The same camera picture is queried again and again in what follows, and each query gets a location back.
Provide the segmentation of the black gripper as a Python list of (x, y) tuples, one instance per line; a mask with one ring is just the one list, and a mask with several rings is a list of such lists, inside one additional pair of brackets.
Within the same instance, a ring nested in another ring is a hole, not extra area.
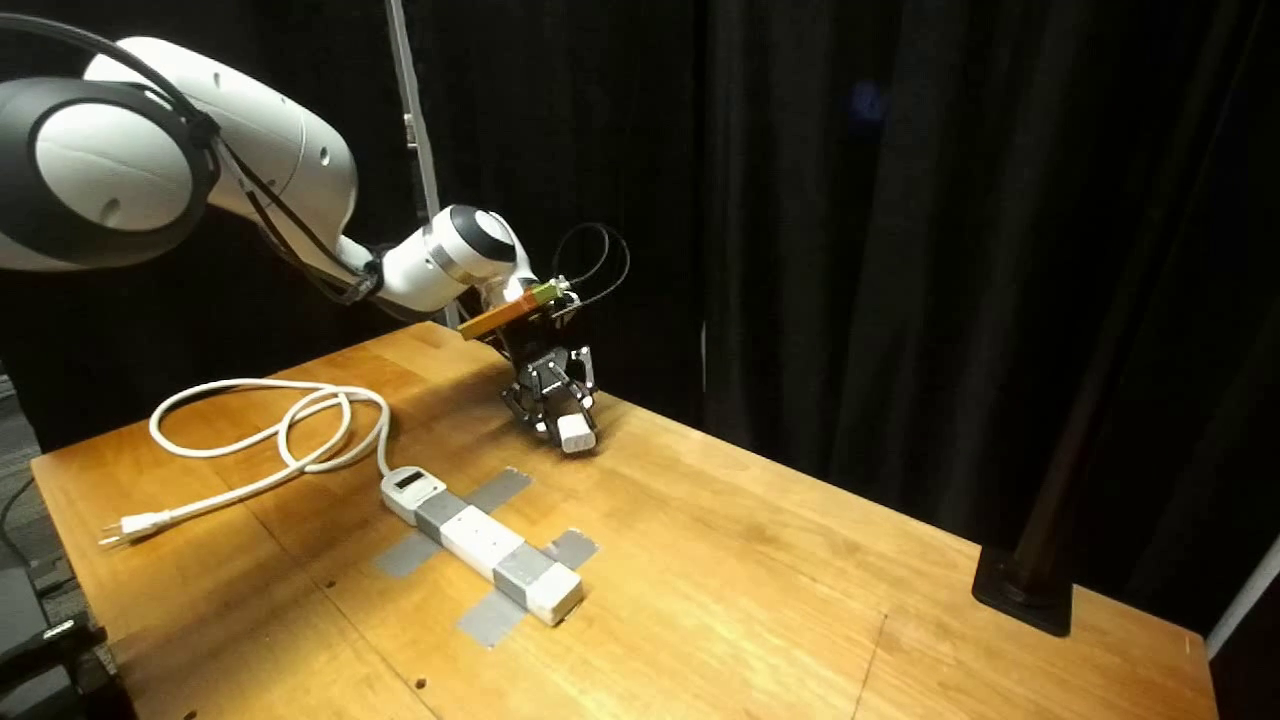
[(553, 405), (576, 405), (569, 437), (597, 439), (594, 346), (569, 320), (538, 313), (503, 330), (503, 350), (514, 361), (514, 396), (524, 405), (527, 434), (556, 439)]

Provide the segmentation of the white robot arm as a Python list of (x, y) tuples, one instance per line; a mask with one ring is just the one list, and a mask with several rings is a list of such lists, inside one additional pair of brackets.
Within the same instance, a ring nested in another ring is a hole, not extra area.
[(373, 251), (348, 237), (351, 148), (313, 110), (159, 36), (103, 42), (30, 11), (0, 30), (90, 58), (75, 78), (0, 84), (4, 271), (137, 268), (222, 207), (351, 300), (429, 318), (476, 297), (461, 332), (503, 350), (515, 420), (569, 455), (597, 444), (594, 353), (565, 337), (581, 297), (532, 271), (503, 217), (431, 198), (412, 237)]

